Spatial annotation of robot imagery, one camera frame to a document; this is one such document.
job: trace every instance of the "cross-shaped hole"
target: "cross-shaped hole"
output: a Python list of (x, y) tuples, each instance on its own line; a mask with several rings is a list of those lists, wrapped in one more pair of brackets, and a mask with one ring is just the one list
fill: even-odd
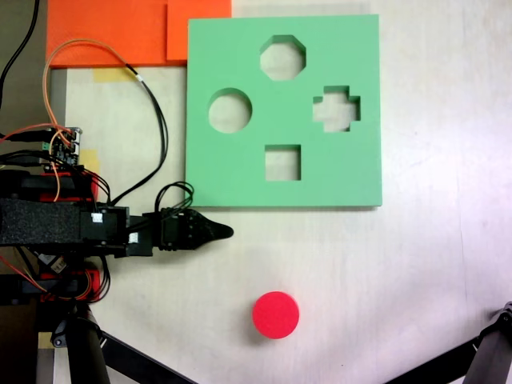
[(348, 86), (326, 86), (323, 96), (313, 98), (313, 120), (323, 122), (324, 132), (348, 132), (361, 120), (360, 97), (350, 96)]

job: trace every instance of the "electrical wire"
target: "electrical wire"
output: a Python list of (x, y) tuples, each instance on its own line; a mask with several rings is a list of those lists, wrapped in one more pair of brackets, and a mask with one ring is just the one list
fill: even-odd
[(39, 0), (34, 0), (34, 12), (32, 14), (32, 21), (30, 22), (30, 27), (28, 32), (26, 33), (25, 38), (23, 39), (20, 46), (16, 49), (10, 60), (7, 62), (5, 68), (2, 71), (2, 75), (0, 75), (0, 109), (2, 108), (2, 99), (3, 99), (3, 84), (6, 80), (7, 73), (9, 72), (9, 69), (12, 67), (20, 53), (25, 48), (26, 44), (29, 42), (30, 37), (32, 36), (32, 33), (34, 32), (34, 28), (36, 25), (36, 22), (38, 20), (38, 13), (39, 13)]
[(55, 298), (58, 298), (60, 300), (83, 300), (84, 298), (86, 298), (90, 294), (90, 291), (92, 290), (92, 279), (90, 277), (90, 273), (89, 273), (88, 270), (86, 270), (86, 272), (85, 272), (85, 274), (87, 276), (87, 288), (86, 288), (86, 290), (83, 293), (81, 293), (79, 296), (76, 296), (76, 297), (73, 297), (73, 298), (67, 298), (67, 297), (58, 296), (56, 294), (53, 294), (52, 292), (48, 291), (46, 288), (43, 288), (31, 276), (28, 276), (27, 274), (24, 274), (23, 272), (21, 272), (18, 268), (16, 268), (10, 262), (5, 260), (4, 257), (1, 256), (1, 255), (0, 255), (0, 261), (3, 262), (9, 268), (11, 268), (14, 272), (16, 272), (17, 274), (22, 276), (25, 280), (27, 280), (30, 284), (35, 286), (41, 292), (44, 292), (45, 294), (51, 295), (51, 296), (53, 296)]
[[(55, 132), (55, 135), (50, 140), (50, 148), (48, 149), (48, 154), (51, 156), (51, 151), (54, 148), (54, 140), (58, 136), (59, 132)], [(57, 182), (57, 192), (55, 193), (54, 202), (58, 200), (58, 196), (61, 194), (61, 179), (58, 176), (57, 167), (55, 166), (55, 162), (51, 162), (51, 167), (54, 170), (55, 173), (55, 181)]]
[(119, 196), (114, 198), (110, 202), (110, 205), (115, 206), (119, 201), (121, 201), (122, 198), (124, 198), (129, 193), (133, 192), (134, 190), (136, 190), (140, 186), (143, 186), (149, 180), (151, 180), (152, 177), (155, 176), (156, 173), (162, 168), (163, 163), (166, 160), (167, 151), (169, 149), (169, 131), (167, 129), (167, 123), (166, 123), (166, 119), (163, 115), (162, 109), (160, 108), (160, 105), (158, 104), (156, 97), (153, 95), (153, 92), (148, 87), (148, 85), (144, 82), (142, 76), (114, 48), (112, 48), (108, 44), (105, 44), (104, 42), (100, 42), (99, 40), (94, 40), (92, 38), (76, 38), (76, 39), (72, 39), (67, 42), (64, 42), (63, 44), (61, 44), (60, 46), (55, 48), (55, 50), (50, 54), (50, 56), (48, 57), (48, 60), (46, 61), (45, 68), (44, 68), (43, 75), (42, 75), (42, 96), (44, 99), (46, 111), (47, 111), (48, 116), (49, 116), (50, 120), (52, 121), (52, 123), (57, 124), (57, 119), (56, 119), (55, 114), (51, 108), (50, 98), (48, 95), (48, 73), (50, 72), (51, 62), (53, 61), (55, 56), (64, 48), (69, 47), (69, 46), (81, 45), (81, 44), (82, 45), (89, 44), (92, 46), (98, 46), (100, 48), (108, 50), (116, 58), (118, 58), (119, 61), (122, 62), (125, 65), (125, 67), (134, 74), (136, 79), (140, 81), (140, 83), (142, 84), (142, 87), (147, 92), (148, 96), (150, 97), (150, 100), (154, 107), (154, 111), (157, 115), (158, 127), (159, 127), (159, 132), (160, 132), (160, 139), (161, 139), (160, 160), (158, 162), (158, 165), (155, 168), (155, 170), (150, 172), (140, 182), (137, 182), (134, 186), (132, 186), (131, 188), (129, 188), (128, 190), (124, 191)]
[(153, 92), (148, 87), (148, 85), (144, 82), (144, 79), (142, 78), (142, 76), (140, 74), (138, 74), (138, 72), (130, 64), (126, 64), (126, 68), (131, 70), (132, 73), (134, 74), (134, 76), (137, 78), (137, 80), (140, 81), (140, 83), (142, 84), (142, 86), (144, 87), (144, 89), (146, 90), (148, 95), (150, 96), (151, 102), (153, 103), (153, 108), (157, 115), (158, 128), (159, 128), (159, 132), (160, 132), (160, 143), (161, 143), (161, 145), (160, 145), (160, 160), (158, 162), (157, 167), (151, 173), (149, 173), (146, 177), (144, 177), (140, 182), (136, 183), (134, 186), (132, 186), (128, 190), (125, 190), (123, 193), (121, 193), (119, 196), (117, 196), (115, 199), (113, 199), (112, 203), (111, 203), (112, 206), (115, 206), (118, 202), (121, 201), (122, 198), (124, 198), (129, 193), (133, 192), (134, 190), (136, 190), (140, 186), (143, 186), (149, 180), (151, 180), (152, 177), (155, 176), (156, 173), (162, 168), (163, 163), (165, 162), (165, 160), (167, 158), (167, 152), (169, 149), (169, 130), (167, 128), (167, 122), (166, 122), (166, 118), (162, 112), (162, 108), (160, 108), (160, 105), (158, 104), (156, 97), (153, 95)]
[(33, 156), (35, 158), (47, 160), (48, 162), (54, 162), (59, 165), (62, 170), (69, 172), (74, 180), (77, 190), (82, 192), (80, 197), (84, 201), (84, 204), (87, 204), (86, 198), (89, 198), (94, 212), (98, 212), (95, 196), (90, 188), (90, 175), (86, 176), (86, 174), (84, 174), (85, 168), (83, 166), (72, 166), (60, 158), (56, 158), (48, 152), (40, 150), (18, 150), (8, 154), (0, 154), (0, 164), (9, 164), (10, 161), (15, 160), (16, 158), (23, 158), (26, 156)]
[(188, 197), (185, 198), (185, 200), (183, 200), (182, 202), (180, 202), (179, 204), (177, 204), (174, 207), (180, 206), (181, 204), (183, 204), (183, 206), (186, 206), (186, 205), (190, 206), (190, 204), (192, 204), (192, 201), (194, 198), (194, 187), (188, 182), (173, 182), (171, 184), (164, 186), (160, 190), (160, 192), (158, 192), (158, 195), (154, 201), (154, 211), (155, 212), (160, 211), (160, 204), (162, 203), (162, 199), (163, 199), (164, 195), (166, 194), (168, 189), (173, 186), (176, 186), (177, 188), (181, 188), (182, 190), (184, 190), (185, 192), (188, 193)]
[[(42, 128), (42, 127), (49, 127), (49, 128), (55, 128), (56, 130), (64, 130), (68, 133), (71, 133), (71, 130), (69, 128), (66, 128), (64, 126), (60, 126), (59, 124), (51, 124), (51, 123), (43, 123), (43, 124), (35, 124), (33, 126), (26, 126), (24, 128), (20, 128), (19, 130), (15, 130), (14, 132), (10, 134), (6, 134), (2, 138), (0, 138), (0, 144), (2, 144), (5, 140), (8, 140), (10, 137), (15, 136), (16, 134), (20, 134), (21, 132), (25, 132), (27, 130), (33, 130), (35, 128)], [(70, 144), (69, 140), (67, 140), (62, 133), (60, 134), (61, 139), (66, 143), (67, 145)]]

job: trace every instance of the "orange board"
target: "orange board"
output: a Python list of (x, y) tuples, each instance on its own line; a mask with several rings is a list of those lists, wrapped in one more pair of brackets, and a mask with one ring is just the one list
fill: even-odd
[(167, 8), (167, 60), (186, 65), (188, 24), (191, 18), (230, 18), (231, 0), (169, 0)]
[[(93, 38), (133, 66), (185, 65), (188, 19), (230, 16), (230, 0), (48, 0), (46, 56), (72, 38)], [(72, 46), (52, 61), (53, 68), (100, 66), (121, 63), (92, 46)]]

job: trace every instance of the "orange wire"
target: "orange wire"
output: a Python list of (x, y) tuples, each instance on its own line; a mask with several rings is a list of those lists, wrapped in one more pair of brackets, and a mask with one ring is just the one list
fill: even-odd
[[(51, 155), (51, 150), (54, 147), (54, 140), (58, 136), (59, 132), (57, 131), (54, 136), (50, 140), (50, 148), (48, 149), (48, 153)], [(58, 200), (58, 197), (61, 194), (61, 179), (58, 176), (57, 167), (54, 162), (51, 162), (51, 167), (54, 169), (55, 180), (57, 181), (57, 193), (55, 194), (54, 202)]]
[(28, 280), (28, 282), (30, 284), (32, 284), (33, 286), (35, 286), (36, 288), (42, 290), (43, 292), (48, 292), (47, 290), (45, 290), (43, 287), (41, 287), (39, 284), (37, 284), (35, 281), (33, 281), (31, 278), (29, 278), (28, 276), (26, 276), (23, 272), (21, 272), (18, 268), (16, 268), (15, 266), (13, 266), (10, 262), (8, 262), (7, 260), (5, 260), (3, 258), (3, 256), (0, 255), (0, 261), (2, 261), (6, 266), (8, 266), (9, 268), (11, 268), (14, 272), (16, 272), (17, 274), (23, 276), (26, 280)]
[[(4, 257), (1, 256), (1, 255), (0, 255), (0, 261), (2, 261), (6, 266), (11, 268), (14, 272), (19, 274), (20, 276), (23, 276), (25, 280), (27, 280), (30, 284), (32, 284), (33, 286), (35, 286), (36, 288), (38, 288), (42, 292), (45, 292), (47, 294), (51, 294), (52, 296), (55, 296), (56, 298), (60, 298), (61, 300), (72, 300), (73, 299), (73, 298), (63, 298), (61, 296), (56, 296), (56, 295), (48, 292), (48, 290), (46, 290), (42, 286), (40, 286), (33, 278), (30, 278), (29, 276), (25, 275), (18, 268), (16, 268), (10, 262), (5, 260)], [(83, 294), (80, 294), (79, 296), (77, 296), (75, 298), (76, 300), (82, 300), (83, 298), (87, 297), (87, 295), (90, 293), (90, 290), (92, 289), (92, 280), (90, 278), (90, 273), (89, 273), (88, 270), (86, 270), (86, 276), (87, 276), (87, 289), (86, 289), (86, 291)]]
[(57, 124), (57, 118), (55, 117), (55, 114), (53, 110), (51, 109), (50, 105), (50, 98), (48, 95), (48, 73), (50, 71), (50, 64), (54, 57), (60, 52), (62, 49), (68, 47), (68, 46), (74, 46), (79, 44), (91, 44), (92, 46), (99, 46), (101, 48), (104, 48), (108, 51), (110, 51), (115, 57), (117, 57), (123, 64), (128, 64), (128, 62), (121, 56), (114, 48), (109, 46), (108, 44), (105, 44), (104, 42), (100, 42), (99, 40), (94, 40), (92, 38), (74, 38), (72, 40), (69, 40), (67, 42), (64, 42), (51, 53), (51, 55), (48, 57), (48, 60), (45, 64), (45, 69), (42, 73), (42, 97), (45, 102), (45, 108), (46, 112), (48, 113), (48, 116), (50, 117), (50, 120), (52, 123)]

